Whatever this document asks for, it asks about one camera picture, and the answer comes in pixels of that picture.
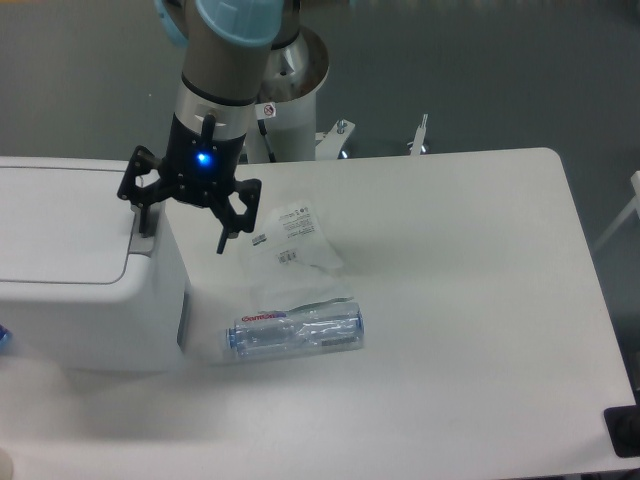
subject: plastic water bottle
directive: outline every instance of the plastic water bottle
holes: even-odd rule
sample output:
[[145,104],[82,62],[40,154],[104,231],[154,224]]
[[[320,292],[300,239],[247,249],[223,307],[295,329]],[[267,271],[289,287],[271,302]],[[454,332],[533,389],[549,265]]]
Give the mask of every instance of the plastic water bottle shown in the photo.
[[360,306],[345,302],[242,317],[226,332],[226,344],[246,358],[353,350],[362,346],[363,337]]

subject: gray floor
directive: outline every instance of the gray floor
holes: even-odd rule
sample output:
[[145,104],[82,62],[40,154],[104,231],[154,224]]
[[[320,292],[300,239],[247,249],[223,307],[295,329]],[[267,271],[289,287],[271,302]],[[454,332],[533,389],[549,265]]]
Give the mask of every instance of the gray floor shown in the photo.
[[[631,1],[325,1],[304,23],[331,71],[318,127],[357,156],[546,146],[590,243],[640,170],[640,17]],[[165,148],[183,52],[151,1],[0,2],[0,155],[128,159]],[[640,222],[594,258],[619,340],[640,350]]]

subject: box lid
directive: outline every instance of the box lid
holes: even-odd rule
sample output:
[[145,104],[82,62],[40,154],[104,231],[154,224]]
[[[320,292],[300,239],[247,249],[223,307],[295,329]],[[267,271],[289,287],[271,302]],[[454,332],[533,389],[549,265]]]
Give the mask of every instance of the box lid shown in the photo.
[[116,282],[135,218],[116,197],[121,178],[113,170],[0,166],[0,282]]

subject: blue object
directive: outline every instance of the blue object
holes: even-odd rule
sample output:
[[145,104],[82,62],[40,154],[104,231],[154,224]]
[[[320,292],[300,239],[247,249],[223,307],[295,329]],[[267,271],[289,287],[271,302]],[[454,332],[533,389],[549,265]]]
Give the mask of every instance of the blue object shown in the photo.
[[213,158],[208,153],[199,153],[196,158],[201,167],[210,167],[213,164]]
[[171,40],[171,43],[173,43],[176,47],[186,47],[189,43],[189,40],[182,34],[178,26],[171,18],[171,15],[169,15],[165,4],[162,2],[162,0],[154,0],[154,3],[156,6],[156,10],[158,11],[158,16],[160,17],[160,23],[162,23],[164,31],[169,37],[169,40]]
[[282,20],[283,0],[195,0],[211,30],[242,47],[270,44]]
[[0,351],[9,343],[11,340],[11,332],[0,325]]
[[356,302],[312,310],[269,312],[236,320],[226,343],[239,357],[352,350],[363,344],[364,325]]

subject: robotic arm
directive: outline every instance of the robotic arm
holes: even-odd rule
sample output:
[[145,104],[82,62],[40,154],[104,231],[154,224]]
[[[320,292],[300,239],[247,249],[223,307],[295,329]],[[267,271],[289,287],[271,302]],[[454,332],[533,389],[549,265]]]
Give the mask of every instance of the robotic arm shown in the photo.
[[[118,196],[140,210],[140,233],[148,211],[170,197],[209,208],[222,224],[218,253],[228,238],[252,232],[261,182],[235,179],[252,109],[271,44],[280,31],[283,0],[156,0],[163,21],[173,22],[175,40],[188,38],[182,81],[164,158],[136,147]],[[138,186],[157,170],[159,179]],[[229,197],[246,205],[235,212]]]

